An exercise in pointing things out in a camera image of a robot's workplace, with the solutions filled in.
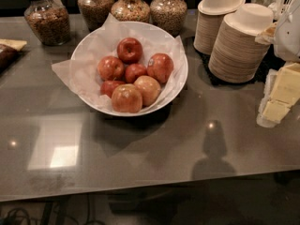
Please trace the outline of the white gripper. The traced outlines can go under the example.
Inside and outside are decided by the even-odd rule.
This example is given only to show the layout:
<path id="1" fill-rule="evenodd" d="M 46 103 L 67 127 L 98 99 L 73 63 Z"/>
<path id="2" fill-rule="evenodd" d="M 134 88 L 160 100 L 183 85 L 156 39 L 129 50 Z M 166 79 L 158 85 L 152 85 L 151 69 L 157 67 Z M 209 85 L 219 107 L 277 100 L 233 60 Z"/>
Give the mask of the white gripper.
<path id="1" fill-rule="evenodd" d="M 300 61 L 300 0 L 293 0 L 278 22 L 273 22 L 255 41 L 274 43 L 275 56 L 284 61 Z M 264 128 L 278 125 L 300 99 L 300 64 L 287 62 L 279 70 L 270 69 L 265 80 L 257 124 Z"/>

